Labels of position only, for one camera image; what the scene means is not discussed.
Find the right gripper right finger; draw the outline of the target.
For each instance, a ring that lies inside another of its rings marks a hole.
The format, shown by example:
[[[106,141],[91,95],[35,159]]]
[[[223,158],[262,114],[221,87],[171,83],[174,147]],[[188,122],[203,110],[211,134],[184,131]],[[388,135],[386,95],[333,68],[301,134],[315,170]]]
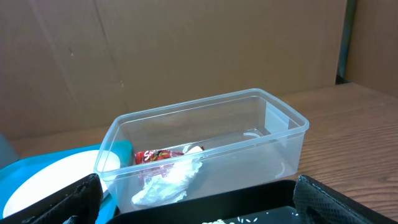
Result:
[[[293,200],[303,224],[397,224],[307,175],[298,177]]]

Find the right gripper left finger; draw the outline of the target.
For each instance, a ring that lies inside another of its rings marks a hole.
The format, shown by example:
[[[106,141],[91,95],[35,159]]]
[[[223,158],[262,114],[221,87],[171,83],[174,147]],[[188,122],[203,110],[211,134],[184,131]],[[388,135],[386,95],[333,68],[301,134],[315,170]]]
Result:
[[[1,220],[1,224],[95,224],[103,189],[97,174],[68,185]]]

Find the large white plate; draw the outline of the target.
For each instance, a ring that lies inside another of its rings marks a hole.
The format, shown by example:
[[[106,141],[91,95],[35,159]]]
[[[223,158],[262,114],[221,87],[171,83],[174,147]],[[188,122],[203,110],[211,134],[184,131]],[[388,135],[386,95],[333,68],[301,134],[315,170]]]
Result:
[[[60,159],[23,182],[8,198],[3,217],[11,216],[94,171],[97,150],[79,152]]]

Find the red snack wrapper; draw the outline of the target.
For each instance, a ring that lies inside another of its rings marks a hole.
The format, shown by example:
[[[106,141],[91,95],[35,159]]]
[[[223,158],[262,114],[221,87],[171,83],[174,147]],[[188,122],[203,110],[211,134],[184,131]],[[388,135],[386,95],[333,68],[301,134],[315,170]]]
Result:
[[[135,165],[145,164],[155,161],[160,161],[164,159],[170,159],[173,157],[184,156],[186,154],[192,154],[196,152],[202,152],[205,148],[203,146],[195,146],[188,150],[187,147],[184,148],[183,152],[177,152],[169,149],[154,149],[148,151],[137,152],[134,155]],[[142,185],[149,185],[149,182],[153,177],[167,177],[173,168],[174,164],[167,164],[160,167],[155,167],[149,169],[149,171],[140,171],[139,180]]]

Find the white napkin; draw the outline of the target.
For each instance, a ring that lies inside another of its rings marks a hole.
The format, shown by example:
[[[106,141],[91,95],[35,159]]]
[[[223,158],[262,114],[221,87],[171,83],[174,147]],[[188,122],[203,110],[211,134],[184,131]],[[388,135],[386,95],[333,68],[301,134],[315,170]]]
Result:
[[[197,175],[201,162],[196,159],[174,163],[167,177],[156,176],[149,185],[142,185],[142,190],[132,196],[131,202],[142,207],[157,207],[175,203],[187,195],[190,182]]]

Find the teal serving tray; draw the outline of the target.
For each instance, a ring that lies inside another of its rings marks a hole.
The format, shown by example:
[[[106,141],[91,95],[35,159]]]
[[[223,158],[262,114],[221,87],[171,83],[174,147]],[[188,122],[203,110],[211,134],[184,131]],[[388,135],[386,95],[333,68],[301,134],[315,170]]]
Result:
[[[93,145],[28,157],[27,159],[21,159],[1,169],[1,218],[4,218],[3,210],[8,198],[29,177],[32,177],[44,167],[60,159],[84,151],[97,150],[99,152],[99,148],[99,145]]]

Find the black plastic tray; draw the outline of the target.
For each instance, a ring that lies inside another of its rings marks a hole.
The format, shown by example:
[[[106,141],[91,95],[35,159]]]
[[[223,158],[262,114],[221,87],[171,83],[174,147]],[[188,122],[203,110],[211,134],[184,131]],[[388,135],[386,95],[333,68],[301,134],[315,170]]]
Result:
[[[299,223],[296,181],[279,180],[218,195],[115,216],[110,223]]]

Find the clear plastic bin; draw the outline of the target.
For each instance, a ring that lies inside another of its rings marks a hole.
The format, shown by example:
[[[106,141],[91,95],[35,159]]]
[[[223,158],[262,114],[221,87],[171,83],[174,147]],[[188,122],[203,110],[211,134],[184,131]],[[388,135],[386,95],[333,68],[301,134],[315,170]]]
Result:
[[[94,171],[126,213],[151,208],[131,202],[142,190],[140,171],[196,159],[202,166],[178,202],[192,200],[295,174],[309,126],[292,107],[255,88],[138,111],[113,121]],[[205,150],[135,165],[137,152],[195,146]]]

